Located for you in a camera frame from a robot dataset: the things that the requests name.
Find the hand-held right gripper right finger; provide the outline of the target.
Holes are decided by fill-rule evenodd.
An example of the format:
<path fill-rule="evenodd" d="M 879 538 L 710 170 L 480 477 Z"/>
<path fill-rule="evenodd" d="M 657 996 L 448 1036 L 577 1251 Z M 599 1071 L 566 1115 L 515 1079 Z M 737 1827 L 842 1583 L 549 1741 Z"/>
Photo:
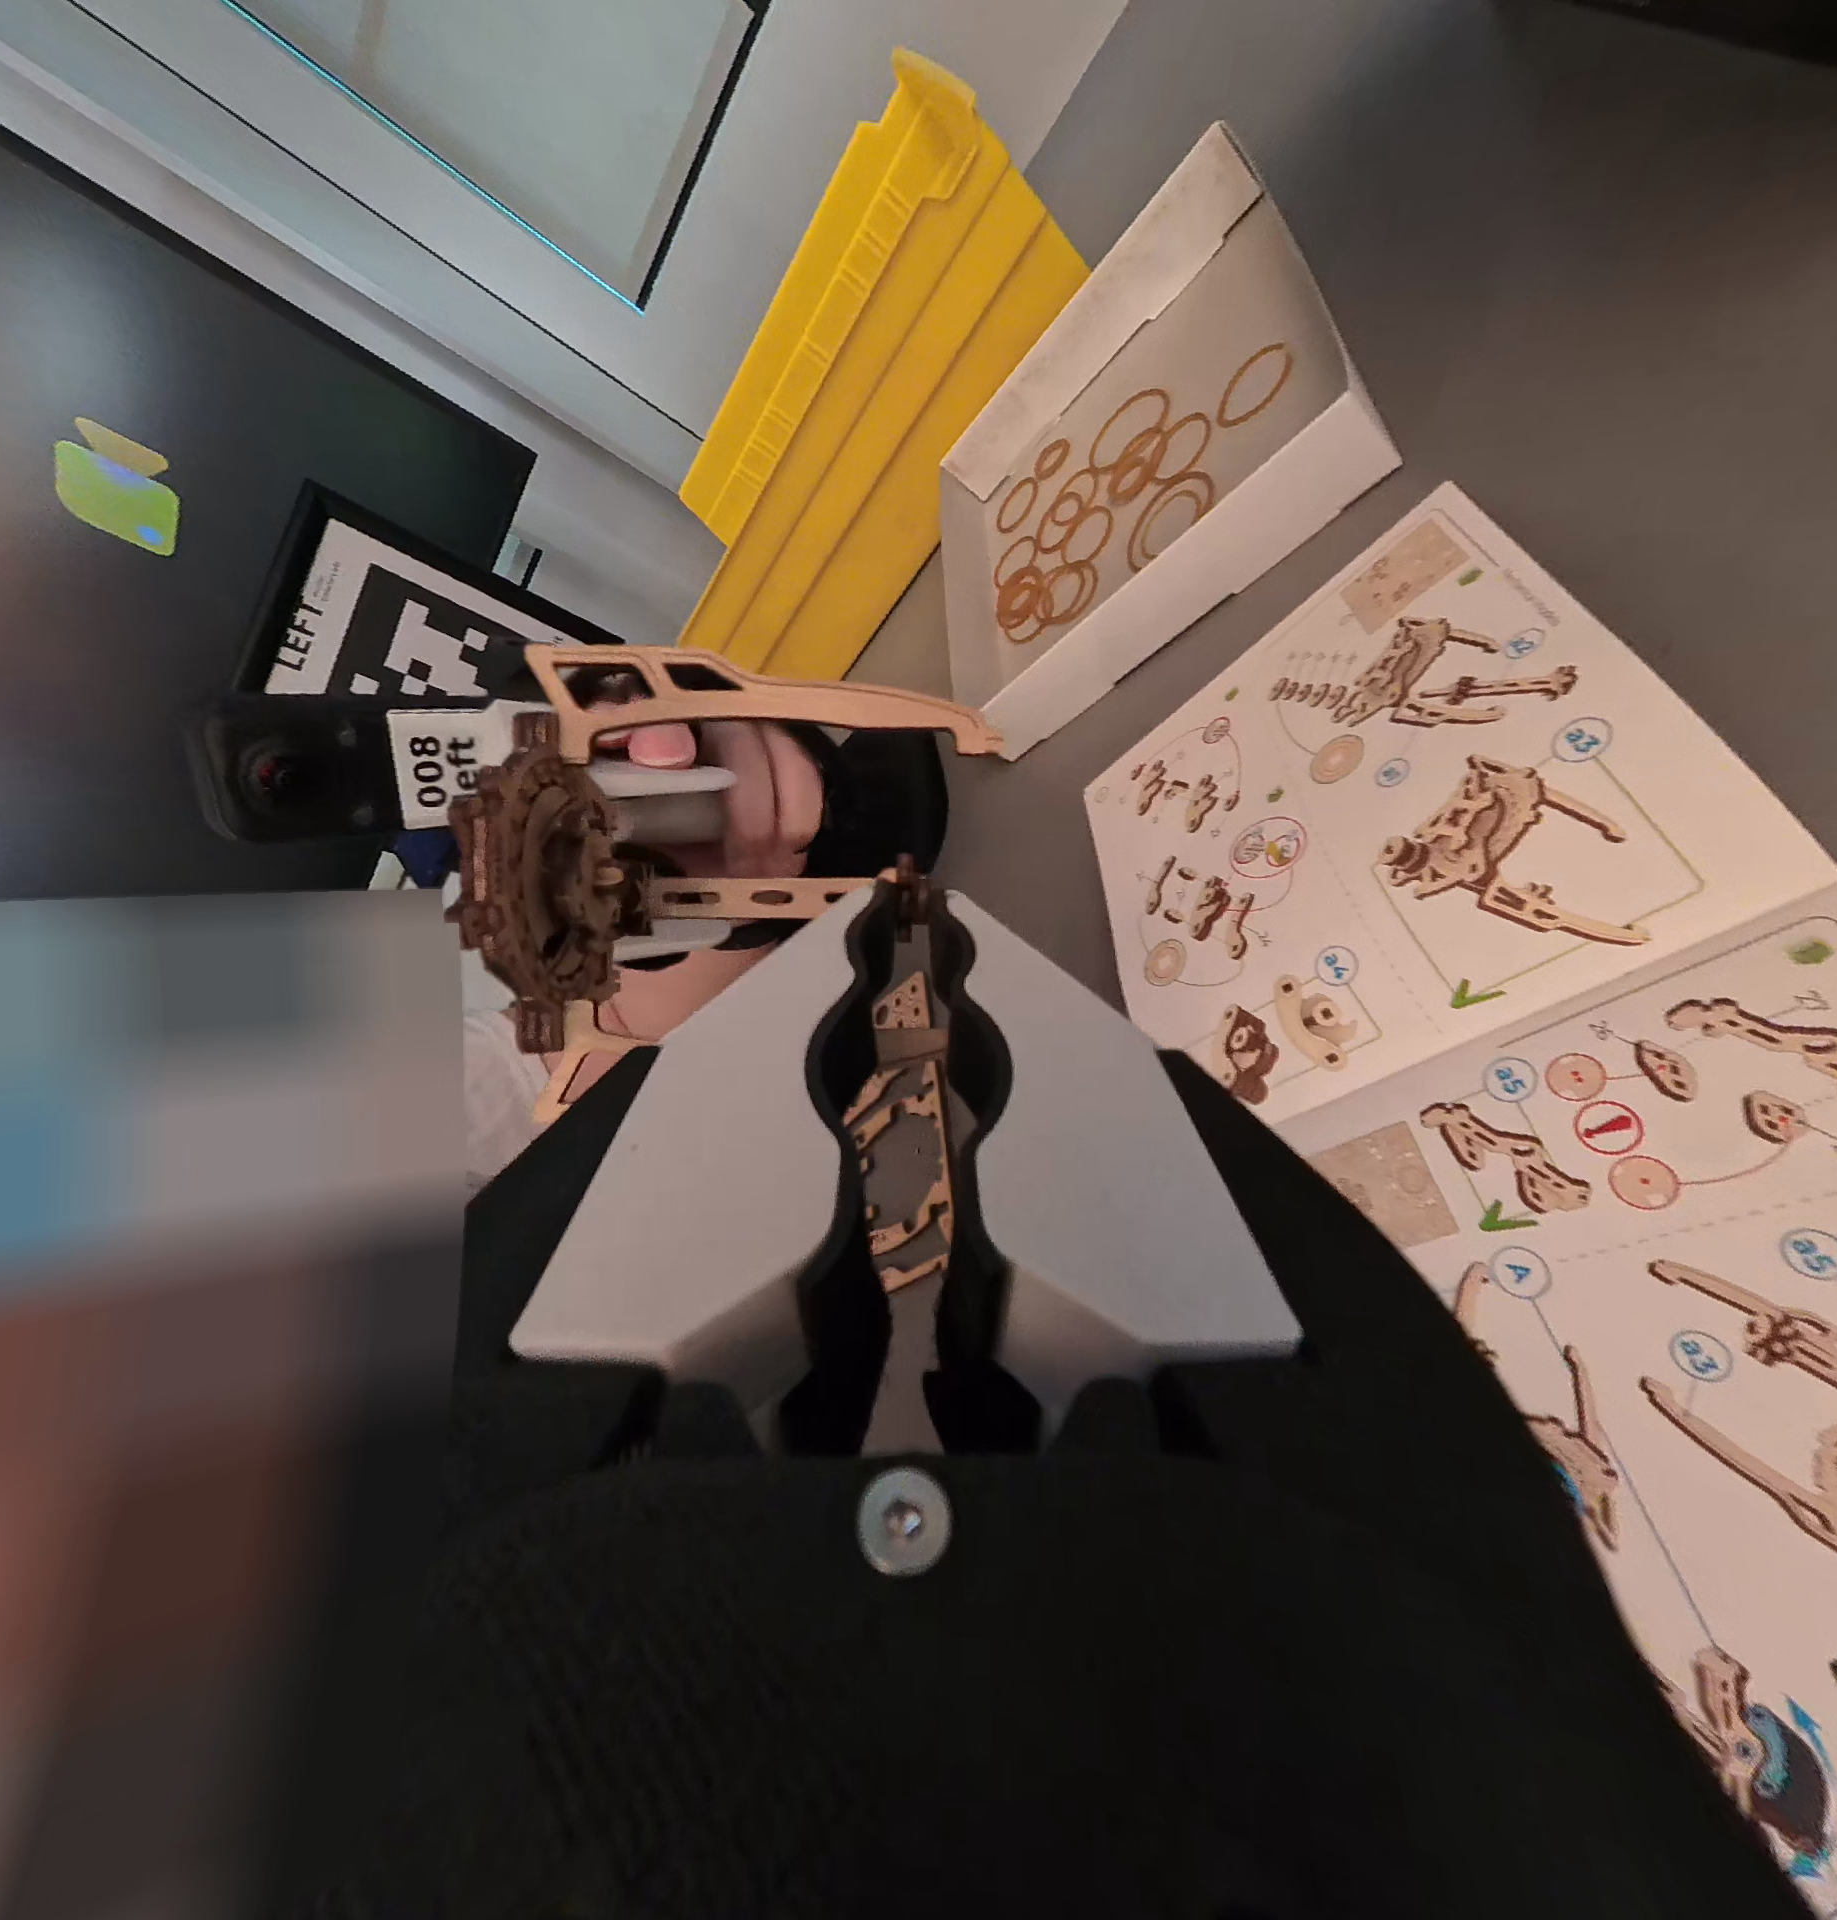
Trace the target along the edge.
<path fill-rule="evenodd" d="M 935 1308 L 948 1453 L 1034 1453 L 1084 1389 L 1300 1328 L 1152 1044 L 962 894 L 932 906 L 971 1132 Z"/>

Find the person's left forearm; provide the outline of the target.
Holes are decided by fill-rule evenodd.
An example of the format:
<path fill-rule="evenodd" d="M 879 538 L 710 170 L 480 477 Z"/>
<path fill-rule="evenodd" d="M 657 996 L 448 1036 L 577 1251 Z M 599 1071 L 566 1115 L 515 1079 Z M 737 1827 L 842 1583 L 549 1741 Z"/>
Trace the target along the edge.
<path fill-rule="evenodd" d="M 745 954 L 698 946 L 622 965 L 618 991 L 595 1012 L 599 1033 L 657 1044 L 743 970 Z"/>

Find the yellow plastic bin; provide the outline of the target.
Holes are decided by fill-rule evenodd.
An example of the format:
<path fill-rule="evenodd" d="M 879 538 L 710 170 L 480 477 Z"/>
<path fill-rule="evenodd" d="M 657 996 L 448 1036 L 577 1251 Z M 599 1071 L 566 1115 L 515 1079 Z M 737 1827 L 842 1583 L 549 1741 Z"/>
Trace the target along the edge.
<path fill-rule="evenodd" d="M 969 84 L 895 50 L 681 503 L 725 543 L 680 644 L 837 680 L 940 538 L 938 467 L 1088 267 Z"/>

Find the person's left hand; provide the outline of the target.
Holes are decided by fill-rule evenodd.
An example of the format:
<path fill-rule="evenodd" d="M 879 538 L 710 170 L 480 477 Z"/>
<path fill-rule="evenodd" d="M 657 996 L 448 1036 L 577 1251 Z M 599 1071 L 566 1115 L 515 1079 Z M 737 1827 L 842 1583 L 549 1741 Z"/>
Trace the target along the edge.
<path fill-rule="evenodd" d="M 657 725 L 601 741 L 633 764 L 681 771 L 715 764 L 730 774 L 719 833 L 675 841 L 668 854 L 688 876 L 801 876 L 822 816 L 821 767 L 805 745 L 772 721 Z"/>

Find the green sticker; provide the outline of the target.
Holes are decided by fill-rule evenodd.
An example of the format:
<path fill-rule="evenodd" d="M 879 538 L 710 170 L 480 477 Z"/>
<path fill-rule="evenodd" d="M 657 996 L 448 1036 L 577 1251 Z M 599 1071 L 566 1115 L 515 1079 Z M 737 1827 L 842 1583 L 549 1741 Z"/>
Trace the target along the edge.
<path fill-rule="evenodd" d="M 51 449 L 60 505 L 113 540 L 169 560 L 179 540 L 179 494 L 162 479 L 166 457 L 90 417 L 74 417 L 73 430 Z"/>

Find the wooden model assembly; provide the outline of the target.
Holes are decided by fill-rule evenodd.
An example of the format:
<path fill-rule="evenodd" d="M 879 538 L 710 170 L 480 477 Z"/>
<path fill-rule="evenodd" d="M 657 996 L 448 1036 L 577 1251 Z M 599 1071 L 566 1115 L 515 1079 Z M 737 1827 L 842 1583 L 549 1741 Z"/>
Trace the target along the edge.
<path fill-rule="evenodd" d="M 626 759 L 601 743 L 608 735 L 740 719 L 779 725 L 809 753 L 821 737 L 842 741 L 854 730 L 932 732 L 936 745 L 972 759 L 1000 747 L 978 711 L 929 695 L 789 681 L 685 650 L 534 642 L 523 665 L 546 708 L 518 715 L 515 751 L 449 805 L 459 885 L 445 916 L 461 946 L 515 996 L 520 1049 L 549 1066 L 534 1107 L 544 1128 L 626 1056 L 653 1045 L 595 1027 L 622 965 L 723 946 L 745 954 L 742 976 L 857 890 L 894 885 L 904 929 L 929 905 L 929 873 L 909 854 L 877 876 L 688 876 L 668 848 L 613 845 L 584 823 L 599 794 L 577 779 L 595 753 Z"/>

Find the white window frame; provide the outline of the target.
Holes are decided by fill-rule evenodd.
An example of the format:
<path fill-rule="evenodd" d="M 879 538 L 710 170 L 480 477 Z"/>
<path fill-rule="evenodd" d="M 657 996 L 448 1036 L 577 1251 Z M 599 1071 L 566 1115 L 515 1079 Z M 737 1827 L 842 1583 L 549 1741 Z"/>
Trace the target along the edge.
<path fill-rule="evenodd" d="M 0 61 L 660 487 L 690 467 L 642 308 L 239 3 L 0 3 Z"/>

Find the pile of rubber bands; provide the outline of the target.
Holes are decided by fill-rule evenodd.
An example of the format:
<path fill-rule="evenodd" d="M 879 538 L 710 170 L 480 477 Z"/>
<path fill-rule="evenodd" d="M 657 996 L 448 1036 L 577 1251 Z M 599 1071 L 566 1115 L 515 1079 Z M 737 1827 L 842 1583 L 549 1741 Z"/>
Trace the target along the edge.
<path fill-rule="evenodd" d="M 1290 422 L 1297 373 L 1275 338 L 1210 376 L 1084 392 L 985 507 L 996 635 L 1021 650 L 1063 635 L 1194 532 Z"/>

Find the dark panel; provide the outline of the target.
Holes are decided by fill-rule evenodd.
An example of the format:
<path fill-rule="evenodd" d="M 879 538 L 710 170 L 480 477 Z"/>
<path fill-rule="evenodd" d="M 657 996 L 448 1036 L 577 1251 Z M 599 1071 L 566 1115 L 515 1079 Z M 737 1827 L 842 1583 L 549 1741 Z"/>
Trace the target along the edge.
<path fill-rule="evenodd" d="M 74 417 L 166 457 L 169 560 L 60 505 Z M 233 685 L 309 481 L 491 563 L 532 464 L 0 126 L 0 899 L 361 887 L 377 837 L 219 836 L 186 721 Z"/>

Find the white cardboard box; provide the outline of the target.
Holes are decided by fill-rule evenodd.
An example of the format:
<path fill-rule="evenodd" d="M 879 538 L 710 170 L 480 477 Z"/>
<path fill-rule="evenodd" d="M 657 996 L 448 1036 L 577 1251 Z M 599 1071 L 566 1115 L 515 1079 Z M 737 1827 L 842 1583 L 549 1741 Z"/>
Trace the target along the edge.
<path fill-rule="evenodd" d="M 985 507 L 1014 457 L 1105 378 L 1210 376 L 1275 338 L 1298 348 L 1298 373 L 1265 460 L 1088 616 L 1027 647 L 1002 641 Z M 953 700 L 1023 759 L 1400 460 L 1267 182 L 1213 121 L 938 467 Z"/>

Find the black framed marker sign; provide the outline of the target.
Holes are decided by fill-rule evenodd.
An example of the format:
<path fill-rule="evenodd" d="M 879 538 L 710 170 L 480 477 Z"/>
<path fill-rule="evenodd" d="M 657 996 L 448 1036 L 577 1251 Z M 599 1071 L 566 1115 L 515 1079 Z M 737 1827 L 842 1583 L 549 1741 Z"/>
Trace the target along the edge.
<path fill-rule="evenodd" d="M 535 700 L 523 647 L 618 636 L 309 483 L 269 567 L 233 689 L 382 707 Z"/>

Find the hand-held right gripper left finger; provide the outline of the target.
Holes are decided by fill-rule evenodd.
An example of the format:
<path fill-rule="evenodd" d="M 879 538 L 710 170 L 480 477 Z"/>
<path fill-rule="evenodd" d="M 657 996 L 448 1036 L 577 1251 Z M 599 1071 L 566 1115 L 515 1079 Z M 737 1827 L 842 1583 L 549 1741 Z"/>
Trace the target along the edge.
<path fill-rule="evenodd" d="M 895 887 L 859 887 L 680 1025 L 509 1333 L 775 1407 L 786 1453 L 857 1454 L 890 1346 L 846 1124 L 879 1070 Z"/>

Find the instruction booklet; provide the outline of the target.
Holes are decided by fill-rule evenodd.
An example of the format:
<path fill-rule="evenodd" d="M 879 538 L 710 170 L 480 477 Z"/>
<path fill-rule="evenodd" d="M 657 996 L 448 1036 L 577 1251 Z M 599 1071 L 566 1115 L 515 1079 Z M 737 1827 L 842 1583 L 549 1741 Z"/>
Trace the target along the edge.
<path fill-rule="evenodd" d="M 1455 487 L 1082 805 L 1132 1020 L 1455 1311 L 1837 1915 L 1837 865 Z"/>

